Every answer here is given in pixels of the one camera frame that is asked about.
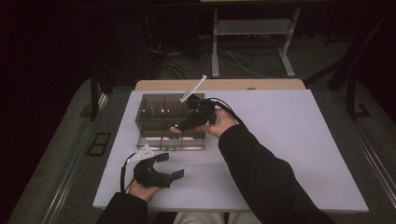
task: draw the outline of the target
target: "black device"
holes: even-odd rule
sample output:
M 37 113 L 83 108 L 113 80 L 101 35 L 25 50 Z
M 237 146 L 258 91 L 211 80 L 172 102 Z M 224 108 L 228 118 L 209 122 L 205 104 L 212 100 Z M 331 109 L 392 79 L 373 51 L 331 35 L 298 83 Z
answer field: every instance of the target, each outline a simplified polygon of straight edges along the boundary
M 187 98 L 186 103 L 186 107 L 191 110 L 190 115 L 180 123 L 175 124 L 170 130 L 175 133 L 181 133 L 189 128 L 195 128 L 208 122 L 209 124 L 215 124 L 217 120 L 216 105 L 227 111 L 239 124 L 245 126 L 244 122 L 235 115 L 224 101 L 217 98 L 201 99 L 192 94 Z
M 125 188 L 125 171 L 126 165 L 128 164 L 128 160 L 132 158 L 134 154 L 132 154 L 125 161 L 124 165 L 121 168 L 120 175 L 120 192 L 126 192 Z M 159 173 L 154 169 L 154 162 L 167 161 L 169 160 L 169 153 L 162 153 L 152 158 L 148 158 L 140 161 L 134 167 L 134 180 L 137 183 L 143 185 L 146 188 L 149 187 L 159 187 L 159 188 L 167 188 L 169 189 L 172 182 L 177 179 L 180 179 L 184 176 L 184 169 L 173 172 L 172 174 L 164 174 Z

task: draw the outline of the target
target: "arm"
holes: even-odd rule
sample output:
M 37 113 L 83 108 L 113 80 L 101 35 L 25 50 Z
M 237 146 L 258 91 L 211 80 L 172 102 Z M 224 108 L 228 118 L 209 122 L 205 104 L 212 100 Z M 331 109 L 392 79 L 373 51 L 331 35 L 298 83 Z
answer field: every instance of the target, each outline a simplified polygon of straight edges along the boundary
M 148 202 L 161 188 L 145 188 L 133 181 L 128 193 L 117 192 L 97 223 L 147 223 Z
M 287 162 L 276 158 L 225 111 L 216 113 L 215 125 L 197 131 L 219 137 L 219 150 L 233 180 L 262 223 L 333 223 L 312 203 Z

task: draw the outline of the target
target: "dark background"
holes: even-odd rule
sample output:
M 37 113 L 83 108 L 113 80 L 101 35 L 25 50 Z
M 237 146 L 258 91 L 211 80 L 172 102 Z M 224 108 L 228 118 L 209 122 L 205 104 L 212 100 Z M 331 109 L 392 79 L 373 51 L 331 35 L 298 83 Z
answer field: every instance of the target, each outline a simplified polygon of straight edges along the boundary
M 385 5 L 376 6 L 304 7 L 296 37 L 364 36 L 383 14 Z M 251 17 L 290 13 L 271 11 L 260 10 Z M 244 15 L 224 12 L 225 17 Z M 149 32 L 193 54 L 196 36 L 210 35 L 211 15 L 202 10 L 157 11 Z M 7 222 L 70 100 L 92 71 L 108 92 L 115 85 L 156 77 L 147 51 L 151 39 L 145 18 L 125 11 L 81 14 L 68 1 L 0 3 L 0 223 Z M 396 46 L 395 34 L 389 31 L 395 24 L 393 12 L 353 70 L 393 119 Z

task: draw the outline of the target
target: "metal frame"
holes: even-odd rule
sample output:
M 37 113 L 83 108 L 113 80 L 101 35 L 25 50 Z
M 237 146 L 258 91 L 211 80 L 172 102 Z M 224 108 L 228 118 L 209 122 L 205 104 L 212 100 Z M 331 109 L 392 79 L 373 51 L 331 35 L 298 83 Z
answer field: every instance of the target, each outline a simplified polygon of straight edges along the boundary
M 286 35 L 285 42 L 278 49 L 278 53 L 287 76 L 295 77 L 287 53 L 299 14 L 300 8 L 297 7 L 294 9 L 290 20 L 219 21 L 218 10 L 215 9 L 213 19 L 212 77 L 219 78 L 218 35 Z

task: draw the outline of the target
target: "leg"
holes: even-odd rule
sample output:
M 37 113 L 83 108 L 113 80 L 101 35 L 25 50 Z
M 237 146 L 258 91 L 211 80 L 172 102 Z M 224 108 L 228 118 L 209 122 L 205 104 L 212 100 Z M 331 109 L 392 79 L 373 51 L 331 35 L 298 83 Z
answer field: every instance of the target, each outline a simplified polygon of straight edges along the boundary
M 261 222 L 251 212 L 230 213 L 228 224 L 261 224 Z
M 174 224 L 224 224 L 221 212 L 178 212 Z
M 285 67 L 286 74 L 288 75 L 288 77 L 295 77 L 295 74 L 294 74 L 293 68 L 291 67 L 291 64 L 289 62 L 287 53 L 288 53 L 288 48 L 290 45 L 291 38 L 293 37 L 294 28 L 296 27 L 299 14 L 300 14 L 300 8 L 297 7 L 294 10 L 293 16 L 291 18 L 288 32 L 286 34 L 285 43 L 283 44 L 283 47 L 278 50 L 279 56 L 282 60 L 283 66 Z
M 215 9 L 213 15 L 213 51 L 212 51 L 212 77 L 219 78 L 218 60 L 218 11 Z

